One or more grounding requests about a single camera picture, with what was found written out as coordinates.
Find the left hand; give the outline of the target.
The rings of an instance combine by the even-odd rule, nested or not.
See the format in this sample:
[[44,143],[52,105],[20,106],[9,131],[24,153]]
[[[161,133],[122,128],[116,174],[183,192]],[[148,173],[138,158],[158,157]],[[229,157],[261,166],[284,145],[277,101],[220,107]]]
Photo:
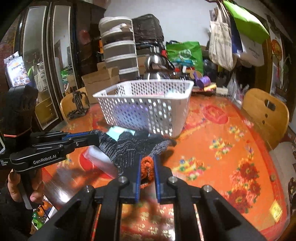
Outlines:
[[[41,203],[44,197],[44,183],[42,170],[38,169],[36,175],[30,180],[32,192],[30,195],[30,201],[35,203]],[[8,175],[8,190],[15,202],[22,202],[23,198],[20,192],[20,183],[24,184],[24,180],[20,174],[11,170]]]

